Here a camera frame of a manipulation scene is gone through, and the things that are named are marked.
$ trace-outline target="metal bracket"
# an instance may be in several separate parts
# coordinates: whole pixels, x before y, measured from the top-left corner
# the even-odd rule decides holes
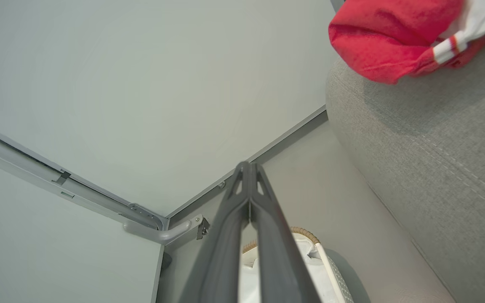
[[[65,171],[64,173],[61,174],[61,176],[59,176],[59,178],[56,180],[52,180],[52,182],[55,182],[56,184],[59,184],[59,185],[63,185],[65,183],[65,181],[67,181],[67,179],[71,176],[71,174],[67,171]]]
[[[160,221],[160,219],[158,219],[158,217],[156,217],[156,215],[148,209],[137,205],[136,203],[130,203],[128,205],[128,208],[135,211],[137,215],[140,215],[141,217],[147,219],[147,221],[152,221],[152,225],[159,226],[158,229],[163,226],[162,221]]]
[[[208,223],[207,219],[203,219],[202,224],[198,226],[198,236],[196,240],[201,240],[203,239],[203,236],[206,236],[208,234],[208,228],[210,227],[210,224]]]
[[[200,226],[202,221],[203,216],[197,215],[196,217],[187,220],[174,228],[164,231],[154,230],[134,221],[127,221],[123,223],[123,228],[130,234],[135,234],[136,236],[160,243],[162,245],[168,245],[177,240],[177,238],[180,236],[183,236],[183,234],[186,234],[190,230]]]

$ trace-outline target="white ceiling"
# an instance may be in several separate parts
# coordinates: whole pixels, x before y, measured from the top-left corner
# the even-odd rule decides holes
[[[318,0],[0,1],[0,133],[161,215],[325,103]]]

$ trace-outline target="white fabric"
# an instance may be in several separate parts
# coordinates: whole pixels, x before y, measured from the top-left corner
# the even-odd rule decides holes
[[[465,0],[461,15],[440,35],[446,39],[455,35],[458,44],[485,35],[485,0]]]
[[[338,303],[343,298],[341,293],[336,293],[329,280],[323,261],[319,259],[317,248],[308,238],[295,236],[295,243],[301,252],[306,268],[310,273],[312,282],[321,297],[322,303]],[[257,247],[243,254],[241,274],[239,279],[239,302],[260,303],[259,260],[256,258]]]
[[[456,56],[454,50],[463,52],[469,41],[484,35],[485,0],[465,0],[460,17],[439,35],[445,40],[433,47],[433,58],[435,62],[443,64]]]

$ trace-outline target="gray upholstery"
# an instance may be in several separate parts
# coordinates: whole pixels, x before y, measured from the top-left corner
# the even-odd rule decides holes
[[[462,69],[398,85],[339,61],[329,121],[458,302],[485,302],[485,48]]]

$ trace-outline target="white wall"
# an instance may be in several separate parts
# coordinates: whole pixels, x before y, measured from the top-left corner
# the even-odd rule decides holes
[[[160,245],[0,170],[0,303],[150,303]]]
[[[328,0],[0,0],[0,133],[167,215],[325,104]]]

